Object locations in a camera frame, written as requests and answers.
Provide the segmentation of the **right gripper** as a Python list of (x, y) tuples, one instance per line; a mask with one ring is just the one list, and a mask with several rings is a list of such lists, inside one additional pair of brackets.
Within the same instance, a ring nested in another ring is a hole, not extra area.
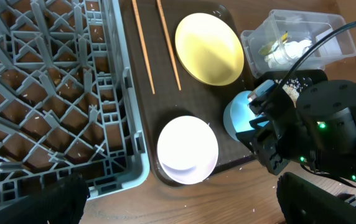
[(291, 161), (309, 162), (308, 131), (285, 91), (278, 91), (250, 126), (252, 130), (236, 136), (270, 174), (278, 175)]

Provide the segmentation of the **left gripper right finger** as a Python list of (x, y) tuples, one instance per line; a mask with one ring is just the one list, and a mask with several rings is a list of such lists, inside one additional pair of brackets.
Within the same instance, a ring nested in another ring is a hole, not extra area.
[(286, 172), (276, 195), (286, 223), (356, 224), (356, 196), (334, 196), (299, 176)]

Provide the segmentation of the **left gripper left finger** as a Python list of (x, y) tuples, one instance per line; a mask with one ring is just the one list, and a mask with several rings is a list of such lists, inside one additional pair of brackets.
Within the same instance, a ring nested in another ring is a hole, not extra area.
[(0, 224), (78, 224), (89, 196), (82, 176), (70, 175), (0, 210)]

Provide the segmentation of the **light blue bowl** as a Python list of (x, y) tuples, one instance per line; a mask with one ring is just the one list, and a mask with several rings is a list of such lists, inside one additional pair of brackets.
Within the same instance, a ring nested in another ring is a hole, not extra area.
[(236, 133), (251, 131), (250, 121), (256, 119), (256, 115), (249, 108), (248, 95), (251, 91), (243, 91), (237, 94), (227, 105), (223, 113), (223, 125), (226, 132), (235, 141), (238, 141)]

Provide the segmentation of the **rice food waste pile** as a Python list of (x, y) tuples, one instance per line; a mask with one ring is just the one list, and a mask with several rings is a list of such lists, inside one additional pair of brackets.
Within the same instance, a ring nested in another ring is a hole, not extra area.
[(302, 85), (297, 78), (289, 79), (286, 84), (283, 85), (283, 90), (296, 105), (300, 92), (302, 91)]

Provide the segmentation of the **green orange snack wrapper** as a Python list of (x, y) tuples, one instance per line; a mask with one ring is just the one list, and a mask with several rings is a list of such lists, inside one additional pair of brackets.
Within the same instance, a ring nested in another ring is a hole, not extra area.
[(280, 40), (275, 40), (262, 46), (262, 48), (259, 49), (258, 53), (262, 56), (267, 56), (269, 54), (272, 54), (278, 48), (280, 42), (282, 42), (282, 44), (285, 44), (287, 41), (288, 41), (288, 31), (286, 31), (284, 35), (281, 36)]

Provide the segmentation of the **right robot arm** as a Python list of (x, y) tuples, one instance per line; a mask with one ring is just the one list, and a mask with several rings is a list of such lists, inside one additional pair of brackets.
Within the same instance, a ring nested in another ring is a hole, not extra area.
[(296, 101), (273, 85), (250, 109), (262, 116), (236, 136), (269, 173), (278, 175), (293, 161), (356, 188), (356, 83), (319, 82)]

